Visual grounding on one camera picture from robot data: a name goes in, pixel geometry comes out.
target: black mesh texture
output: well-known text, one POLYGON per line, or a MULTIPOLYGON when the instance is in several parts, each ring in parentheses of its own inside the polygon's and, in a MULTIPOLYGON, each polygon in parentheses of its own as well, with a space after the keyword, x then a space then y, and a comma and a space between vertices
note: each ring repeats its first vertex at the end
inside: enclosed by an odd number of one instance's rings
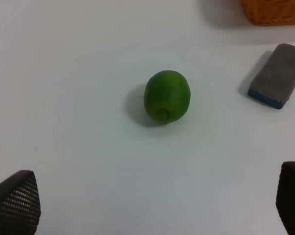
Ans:
POLYGON ((40 199, 32 171, 18 172, 0 184, 8 192, 0 199, 0 235, 33 235, 40 215, 40 199))

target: white table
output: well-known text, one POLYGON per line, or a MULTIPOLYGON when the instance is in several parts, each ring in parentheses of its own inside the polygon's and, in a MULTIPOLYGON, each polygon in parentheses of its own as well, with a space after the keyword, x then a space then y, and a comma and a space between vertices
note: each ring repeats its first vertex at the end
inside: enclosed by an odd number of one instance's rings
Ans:
POLYGON ((0 0, 0 182, 35 172, 38 235, 285 235, 295 90, 279 111, 245 95, 279 43, 295 26, 252 26, 238 0, 0 0), (155 127, 161 70, 191 104, 155 127))

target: lime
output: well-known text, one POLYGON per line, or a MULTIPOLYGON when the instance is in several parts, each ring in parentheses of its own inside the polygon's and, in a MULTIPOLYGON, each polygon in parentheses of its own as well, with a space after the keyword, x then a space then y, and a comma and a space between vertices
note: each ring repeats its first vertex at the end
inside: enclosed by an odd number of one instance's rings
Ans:
POLYGON ((180 73, 165 70, 154 75, 144 92, 144 107, 155 121, 169 123, 180 119, 188 110, 190 88, 180 73))

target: wicker basket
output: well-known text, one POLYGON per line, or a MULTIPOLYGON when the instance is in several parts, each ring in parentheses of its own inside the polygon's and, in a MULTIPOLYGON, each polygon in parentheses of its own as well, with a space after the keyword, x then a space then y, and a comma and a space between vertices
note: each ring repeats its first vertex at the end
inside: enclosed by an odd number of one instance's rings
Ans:
POLYGON ((253 24, 295 24, 295 0, 242 0, 242 3, 253 24))

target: green lime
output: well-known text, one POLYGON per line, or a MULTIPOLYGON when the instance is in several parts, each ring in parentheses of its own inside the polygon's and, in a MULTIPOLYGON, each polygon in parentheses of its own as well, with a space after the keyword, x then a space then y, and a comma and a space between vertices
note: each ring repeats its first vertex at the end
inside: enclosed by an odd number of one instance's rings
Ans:
POLYGON ((144 107, 155 121, 169 123, 180 119, 188 110, 190 88, 180 73, 165 70, 154 75, 144 92, 144 107))

